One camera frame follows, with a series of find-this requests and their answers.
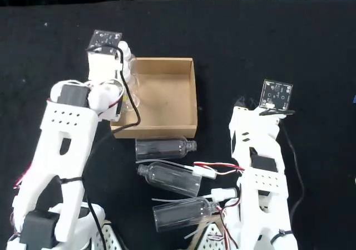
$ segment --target white robotic arm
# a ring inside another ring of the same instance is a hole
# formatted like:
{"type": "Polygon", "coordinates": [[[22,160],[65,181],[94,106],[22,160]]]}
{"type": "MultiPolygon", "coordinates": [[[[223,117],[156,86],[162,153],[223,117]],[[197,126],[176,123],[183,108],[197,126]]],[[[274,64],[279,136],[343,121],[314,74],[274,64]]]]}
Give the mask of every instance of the white robotic arm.
{"type": "MultiPolygon", "coordinates": [[[[8,250],[78,250],[84,249],[91,238],[97,237],[97,228],[102,226],[105,213],[98,205],[82,202],[85,192],[83,170],[98,122],[119,119],[124,91],[132,102],[122,75],[122,50],[116,46],[121,35],[111,37],[114,40],[112,44],[105,42],[101,44],[102,48],[97,44],[91,45],[88,53],[91,61],[97,58],[97,54],[102,55],[102,50],[97,49],[109,48],[111,70],[107,69],[102,76],[97,75],[86,83],[61,81],[52,88],[32,164],[16,186],[19,192],[13,201],[14,237],[7,244],[8,250]],[[61,146],[65,140],[70,141],[70,146],[62,153],[61,146]],[[35,210],[38,197],[55,176],[61,182],[63,203],[49,211],[35,210]]],[[[137,116],[137,123],[128,126],[139,124],[138,112],[137,116]]]]}
{"type": "MultiPolygon", "coordinates": [[[[227,203],[237,205],[226,207],[224,221],[240,250],[298,249],[289,220],[283,157],[275,140],[288,104],[278,110],[272,103],[273,98],[267,101],[267,109],[259,106],[252,111],[236,105],[229,125],[232,157],[245,171],[237,182],[240,201],[227,203]]],[[[229,242],[235,249],[235,243],[229,242]]]]}

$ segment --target clear plastic bottle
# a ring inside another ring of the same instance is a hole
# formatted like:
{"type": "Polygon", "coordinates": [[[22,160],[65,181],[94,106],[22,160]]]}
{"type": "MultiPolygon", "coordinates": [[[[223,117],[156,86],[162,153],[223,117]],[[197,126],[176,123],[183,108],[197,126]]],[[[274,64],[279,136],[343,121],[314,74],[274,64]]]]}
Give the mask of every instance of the clear plastic bottle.
{"type": "Polygon", "coordinates": [[[153,207],[156,230],[169,231],[207,222],[217,212],[215,202],[197,197],[153,207]]]}
{"type": "MultiPolygon", "coordinates": [[[[137,97],[139,92],[139,82],[137,77],[133,75],[128,67],[128,63],[124,60],[123,62],[123,77],[127,83],[128,89],[130,90],[131,97],[133,99],[133,103],[136,107],[140,105],[140,99],[137,97]]],[[[123,109],[124,111],[132,111],[134,108],[128,98],[127,92],[124,93],[122,98],[123,109]]]]}
{"type": "Polygon", "coordinates": [[[196,141],[186,138],[136,139],[136,159],[182,158],[190,151],[196,151],[196,141]]]}
{"type": "Polygon", "coordinates": [[[189,170],[154,162],[150,165],[139,165],[137,173],[153,186],[189,197],[198,195],[201,176],[193,175],[189,170]]]}
{"type": "Polygon", "coordinates": [[[126,41],[120,41],[118,47],[122,50],[123,60],[128,63],[128,67],[133,75],[136,74],[136,57],[132,54],[126,41]]]}

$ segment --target open cardboard box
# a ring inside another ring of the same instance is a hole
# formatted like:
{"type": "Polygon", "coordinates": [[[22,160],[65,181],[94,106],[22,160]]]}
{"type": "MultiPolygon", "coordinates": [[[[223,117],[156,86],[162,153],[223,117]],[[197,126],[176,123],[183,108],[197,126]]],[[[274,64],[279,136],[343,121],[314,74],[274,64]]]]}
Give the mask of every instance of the open cardboard box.
{"type": "MultiPolygon", "coordinates": [[[[141,124],[115,134],[116,138],[184,136],[197,127],[194,63],[192,58],[137,58],[141,124]]],[[[111,129],[136,121],[125,112],[111,129]]]]}

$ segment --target white plastic part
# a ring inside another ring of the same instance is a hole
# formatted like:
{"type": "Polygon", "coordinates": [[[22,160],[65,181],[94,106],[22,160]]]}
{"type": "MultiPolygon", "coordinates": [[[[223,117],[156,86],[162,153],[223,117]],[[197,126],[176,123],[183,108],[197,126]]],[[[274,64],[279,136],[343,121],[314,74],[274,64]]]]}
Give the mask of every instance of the white plastic part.
{"type": "MultiPolygon", "coordinates": [[[[25,216],[35,209],[39,195],[53,177],[81,177],[93,143],[98,123],[97,114],[88,108],[47,102],[41,124],[41,136],[32,165],[23,178],[13,210],[15,228],[21,232],[25,216]],[[63,139],[71,139],[68,152],[61,155],[63,139]]],[[[55,236],[67,242],[74,228],[83,200],[81,181],[62,184],[63,205],[56,224],[55,236]]]]}
{"type": "Polygon", "coordinates": [[[201,166],[188,166],[186,165],[186,168],[192,170],[193,175],[201,175],[202,177],[210,178],[210,179],[215,179],[216,178],[216,172],[211,169],[207,168],[202,168],[201,166]]]}
{"type": "Polygon", "coordinates": [[[117,104],[109,108],[122,98],[124,93],[122,83],[116,80],[115,82],[118,85],[112,84],[109,81],[104,84],[93,85],[88,95],[89,107],[99,115],[99,121],[103,119],[118,121],[120,118],[120,114],[116,114],[117,104]]]}
{"type": "Polygon", "coordinates": [[[114,55],[106,55],[98,52],[88,52],[89,76],[88,79],[103,82],[110,79],[119,79],[118,71],[121,71],[120,58],[114,55]]]}
{"type": "Polygon", "coordinates": [[[237,191],[235,188],[222,189],[216,188],[211,189],[211,198],[214,202],[222,202],[227,199],[236,198],[237,191]]]}
{"type": "MultiPolygon", "coordinates": [[[[224,210],[224,222],[239,245],[239,250],[254,250],[260,235],[265,242],[260,249],[297,250],[298,245],[292,234],[278,238],[272,248],[270,244],[270,240],[280,229],[290,231],[291,226],[284,162],[280,146],[275,140],[279,132],[279,121],[285,116],[260,116],[263,110],[259,107],[253,111],[234,107],[229,124],[231,155],[245,171],[237,183],[242,190],[241,203],[224,210]],[[252,168],[250,148],[254,148],[260,156],[274,159],[278,172],[252,168]],[[259,190],[270,193],[268,196],[259,195],[259,190]]],[[[236,201],[232,199],[227,205],[236,201]]]]}
{"type": "Polygon", "coordinates": [[[211,223],[205,233],[202,235],[200,243],[196,246],[196,250],[225,250],[224,240],[213,241],[209,239],[209,235],[221,236],[221,232],[215,223],[211,223]]]}
{"type": "MultiPolygon", "coordinates": [[[[101,230],[102,230],[102,234],[104,235],[107,250],[122,250],[120,243],[117,240],[115,233],[113,232],[110,225],[104,225],[101,230]]],[[[92,238],[91,249],[93,250],[104,249],[99,232],[96,232],[95,236],[92,238]]]]}
{"type": "Polygon", "coordinates": [[[131,53],[131,49],[128,46],[127,42],[123,41],[123,40],[120,41],[118,43],[118,47],[120,49],[122,49],[124,61],[128,62],[131,59],[132,53],[131,53]]]}

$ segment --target black tablecloth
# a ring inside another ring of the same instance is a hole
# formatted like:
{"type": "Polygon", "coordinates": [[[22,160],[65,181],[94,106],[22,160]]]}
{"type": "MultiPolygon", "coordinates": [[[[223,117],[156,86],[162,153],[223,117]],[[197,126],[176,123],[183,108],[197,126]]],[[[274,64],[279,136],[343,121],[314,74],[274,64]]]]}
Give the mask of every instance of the black tablecloth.
{"type": "MultiPolygon", "coordinates": [[[[259,98],[263,80],[294,84],[286,127],[298,154],[306,197],[295,216],[300,249],[354,249],[356,162],[356,0],[177,1],[0,9],[0,240],[14,181],[31,163],[51,86],[84,81],[84,51],[94,29],[121,31],[137,56],[193,57],[199,106],[198,151],[182,163],[230,161],[228,123],[235,100],[259,98]]],[[[97,138],[108,132],[100,125],[97,138]]],[[[289,204],[300,195],[293,156],[285,158],[289,204]]],[[[156,233],[152,197],[180,198],[136,175],[133,140],[108,140],[85,173],[129,249],[177,249],[194,228],[156,233]]],[[[233,175],[203,180],[232,187],[233,175]]],[[[51,184],[39,206],[58,202],[51,184]]]]}

